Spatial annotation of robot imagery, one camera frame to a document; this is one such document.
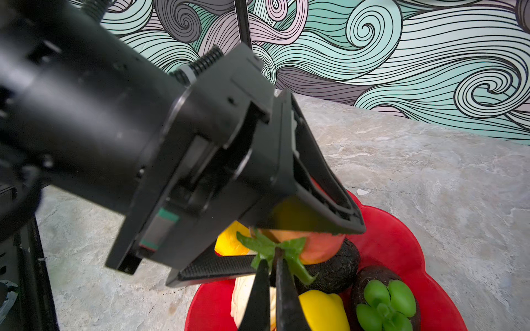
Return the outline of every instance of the yellow lemon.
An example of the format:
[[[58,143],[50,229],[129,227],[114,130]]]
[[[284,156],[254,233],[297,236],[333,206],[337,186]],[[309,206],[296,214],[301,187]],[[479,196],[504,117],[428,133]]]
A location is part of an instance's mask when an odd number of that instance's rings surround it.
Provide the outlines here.
[[[299,298],[312,331],[350,331],[348,317],[338,294],[311,290],[300,294]]]
[[[222,256],[246,255],[249,249],[237,240],[236,233],[241,232],[243,236],[250,237],[249,229],[238,221],[234,221],[218,237],[215,243],[215,251]]]

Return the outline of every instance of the white vegetable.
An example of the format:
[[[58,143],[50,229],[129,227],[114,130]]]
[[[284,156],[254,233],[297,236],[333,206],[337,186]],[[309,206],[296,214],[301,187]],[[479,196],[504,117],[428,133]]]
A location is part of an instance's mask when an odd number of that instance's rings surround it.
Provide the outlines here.
[[[232,311],[230,316],[239,328],[243,315],[245,315],[246,304],[249,303],[250,291],[254,283],[255,275],[238,277],[235,280],[234,292],[232,293]],[[270,329],[276,328],[276,288],[270,288]]]

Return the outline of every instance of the red bowl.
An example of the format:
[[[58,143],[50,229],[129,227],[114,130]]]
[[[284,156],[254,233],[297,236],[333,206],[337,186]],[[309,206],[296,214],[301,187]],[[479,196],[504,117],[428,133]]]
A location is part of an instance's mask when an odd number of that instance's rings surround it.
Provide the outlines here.
[[[351,194],[366,223],[366,233],[351,235],[359,249],[359,269],[383,265],[398,274],[414,296],[421,311],[421,329],[466,331],[464,320],[451,298],[425,271],[425,258],[412,232],[399,219],[379,208],[365,206]],[[203,284],[197,290],[186,317],[185,331],[237,331],[230,316],[234,280]],[[349,310],[349,297],[342,295]]]

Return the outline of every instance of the wall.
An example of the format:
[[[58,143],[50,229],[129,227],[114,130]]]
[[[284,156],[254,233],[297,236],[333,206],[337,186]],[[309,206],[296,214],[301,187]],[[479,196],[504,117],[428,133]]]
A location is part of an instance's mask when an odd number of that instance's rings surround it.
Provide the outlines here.
[[[230,0],[117,0],[103,25],[170,71],[239,43]],[[250,0],[278,88],[530,145],[527,0]]]

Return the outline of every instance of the black equipment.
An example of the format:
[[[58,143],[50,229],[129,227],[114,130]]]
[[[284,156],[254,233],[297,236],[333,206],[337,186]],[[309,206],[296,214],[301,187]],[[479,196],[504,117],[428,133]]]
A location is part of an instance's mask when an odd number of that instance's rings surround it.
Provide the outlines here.
[[[106,265],[133,274],[149,258],[172,287],[256,272],[252,256],[214,253],[234,220],[363,233],[294,97],[275,97],[261,67],[240,44],[168,75],[65,1],[0,1],[0,182],[17,187],[0,241],[43,183],[125,214]],[[277,285],[292,284],[282,261]]]

